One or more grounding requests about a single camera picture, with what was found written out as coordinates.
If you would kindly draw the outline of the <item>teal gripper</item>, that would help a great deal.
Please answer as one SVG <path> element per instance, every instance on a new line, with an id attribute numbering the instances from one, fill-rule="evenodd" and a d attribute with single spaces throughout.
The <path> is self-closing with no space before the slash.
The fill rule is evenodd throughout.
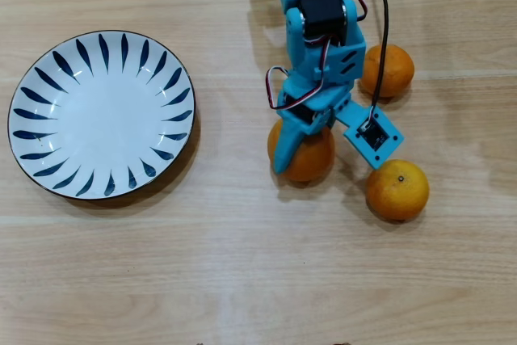
<path id="1" fill-rule="evenodd" d="M 277 99 L 279 105 L 292 103 L 317 86 L 298 75 L 287 78 Z M 313 97 L 289 108 L 287 112 L 301 120 L 313 120 L 314 134 L 332 128 L 336 121 L 332 103 L 337 103 L 351 90 L 351 83 L 330 85 L 328 82 Z M 314 135 L 305 134 L 291 120 L 280 119 L 272 129 L 272 167 L 278 175 L 308 175 L 310 147 Z"/>

